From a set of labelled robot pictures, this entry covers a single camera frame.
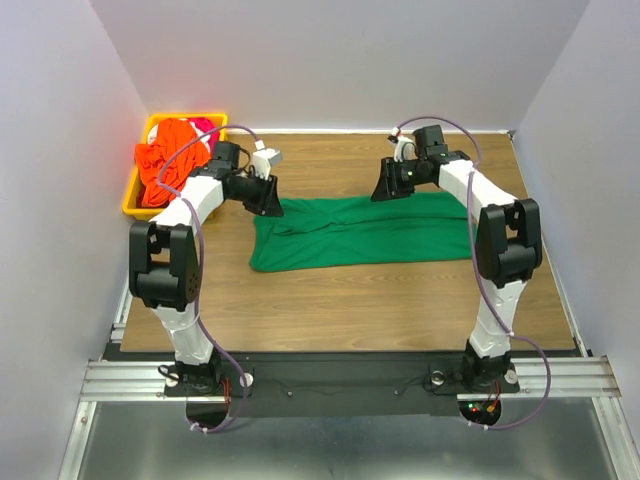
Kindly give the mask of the green t shirt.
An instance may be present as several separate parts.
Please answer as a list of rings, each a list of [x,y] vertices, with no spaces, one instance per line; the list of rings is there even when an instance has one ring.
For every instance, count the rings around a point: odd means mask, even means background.
[[[282,217],[254,219],[249,265],[257,272],[471,257],[467,211],[445,192],[385,202],[284,199],[281,206]]]

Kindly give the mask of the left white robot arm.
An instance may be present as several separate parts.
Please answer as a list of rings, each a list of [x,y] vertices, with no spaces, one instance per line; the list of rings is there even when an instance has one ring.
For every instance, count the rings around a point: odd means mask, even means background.
[[[211,159],[189,173],[160,214],[134,222],[129,231],[129,290],[169,335],[175,362],[159,372],[171,395],[209,396],[223,384],[220,351],[199,313],[204,221],[227,200],[240,202],[257,216],[284,214],[271,172],[281,152],[257,142],[246,167],[239,164],[240,153],[235,143],[218,143]]]

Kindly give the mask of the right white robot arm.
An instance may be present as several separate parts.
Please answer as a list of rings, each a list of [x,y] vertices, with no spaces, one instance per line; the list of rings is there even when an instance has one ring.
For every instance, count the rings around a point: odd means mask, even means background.
[[[518,302],[542,262],[539,206],[533,199],[505,192],[479,171],[476,161],[450,150],[438,125],[419,128],[410,136],[394,127],[389,140],[394,153],[381,161],[373,201],[406,198],[416,186],[434,184],[467,211],[480,303],[460,378],[467,388],[482,390],[512,372]]]

